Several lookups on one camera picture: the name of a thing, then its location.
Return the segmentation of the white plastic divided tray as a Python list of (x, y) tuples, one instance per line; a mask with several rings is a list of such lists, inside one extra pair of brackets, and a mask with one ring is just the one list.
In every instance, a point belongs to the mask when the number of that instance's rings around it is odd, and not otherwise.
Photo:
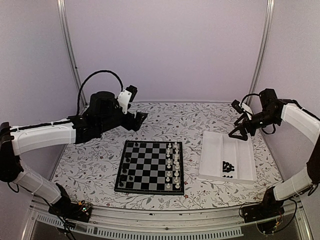
[[(235, 167), (233, 178), (222, 177), (223, 161)], [(252, 185), (257, 180), (252, 138), (247, 141), (217, 132), (203, 132), (198, 177)]]

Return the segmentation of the black and grey chessboard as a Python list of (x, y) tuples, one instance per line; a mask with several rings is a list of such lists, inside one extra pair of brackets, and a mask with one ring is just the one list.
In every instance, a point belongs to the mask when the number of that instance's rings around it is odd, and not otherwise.
[[(184, 195), (183, 143), (177, 142), (180, 145), (182, 157), (181, 190), (165, 190), (166, 150), (168, 143), (174, 143), (174, 141), (127, 140), (124, 143), (114, 191), (145, 195)], [(130, 162), (126, 162), (126, 157), (130, 158)], [(121, 175), (126, 176), (125, 181), (120, 180)], [(119, 186), (120, 182), (124, 183), (123, 187)]]

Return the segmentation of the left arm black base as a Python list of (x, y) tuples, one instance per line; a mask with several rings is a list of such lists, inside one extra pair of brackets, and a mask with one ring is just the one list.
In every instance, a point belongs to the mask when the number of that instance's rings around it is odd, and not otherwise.
[(93, 205), (84, 200), (71, 202), (60, 199), (49, 207), (48, 212), (61, 218), (88, 223), (92, 214)]

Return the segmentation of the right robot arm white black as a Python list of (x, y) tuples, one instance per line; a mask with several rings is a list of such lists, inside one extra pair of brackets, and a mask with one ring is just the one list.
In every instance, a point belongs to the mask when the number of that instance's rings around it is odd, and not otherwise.
[(284, 147), (279, 153), (286, 157), (304, 157), (305, 162), (299, 164), (295, 159), (292, 176), (265, 191), (258, 213), (262, 218), (269, 218), (284, 201), (305, 193), (312, 195), (320, 185), (320, 119), (295, 99), (277, 97), (272, 88), (262, 90), (257, 97), (261, 104), (258, 113), (252, 112), (244, 99), (232, 102), (231, 106), (240, 117), (229, 137), (246, 141), (257, 130), (284, 124), (284, 133), (276, 135), (275, 143)]

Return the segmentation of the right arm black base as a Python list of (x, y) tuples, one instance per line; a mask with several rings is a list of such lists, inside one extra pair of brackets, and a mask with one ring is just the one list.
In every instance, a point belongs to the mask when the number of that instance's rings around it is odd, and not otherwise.
[(274, 234), (283, 221), (284, 217), (284, 201), (276, 201), (273, 203), (260, 202), (257, 204), (249, 204), (239, 208), (239, 215), (244, 219), (245, 223), (258, 222), (257, 229), (264, 235)]

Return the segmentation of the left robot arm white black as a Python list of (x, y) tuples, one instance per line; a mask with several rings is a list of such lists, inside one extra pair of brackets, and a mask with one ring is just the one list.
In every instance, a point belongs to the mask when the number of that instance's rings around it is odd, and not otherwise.
[(21, 154), (56, 145), (86, 143), (119, 126), (138, 131), (147, 114), (128, 111), (136, 94), (137, 88), (132, 85), (118, 96), (99, 91), (91, 95), (89, 107), (83, 114), (30, 126), (11, 127), (3, 122), (0, 125), (0, 180), (29, 190), (48, 201), (63, 217), (70, 217), (75, 210), (65, 190), (22, 164)]

